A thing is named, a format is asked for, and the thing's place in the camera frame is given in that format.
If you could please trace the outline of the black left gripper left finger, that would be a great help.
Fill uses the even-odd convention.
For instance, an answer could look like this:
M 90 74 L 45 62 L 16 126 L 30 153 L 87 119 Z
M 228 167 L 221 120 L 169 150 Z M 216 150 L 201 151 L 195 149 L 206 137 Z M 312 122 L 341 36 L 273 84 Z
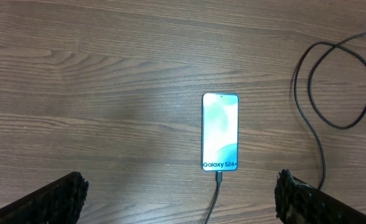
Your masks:
M 0 208 L 0 224 L 76 224 L 89 183 L 71 172 Z

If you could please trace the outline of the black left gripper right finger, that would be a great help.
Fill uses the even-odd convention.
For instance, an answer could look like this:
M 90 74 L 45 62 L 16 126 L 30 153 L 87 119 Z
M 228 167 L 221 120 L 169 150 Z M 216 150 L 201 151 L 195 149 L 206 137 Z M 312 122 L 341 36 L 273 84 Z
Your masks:
M 276 217 L 284 224 L 366 224 L 366 214 L 283 169 L 274 188 Z

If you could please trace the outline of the blue Samsung Galaxy smartphone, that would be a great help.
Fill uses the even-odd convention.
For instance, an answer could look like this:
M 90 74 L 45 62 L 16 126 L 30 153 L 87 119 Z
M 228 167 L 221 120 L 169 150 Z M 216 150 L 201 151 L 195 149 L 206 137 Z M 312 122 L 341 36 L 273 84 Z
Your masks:
M 202 97 L 202 169 L 238 168 L 238 111 L 236 94 L 206 93 Z

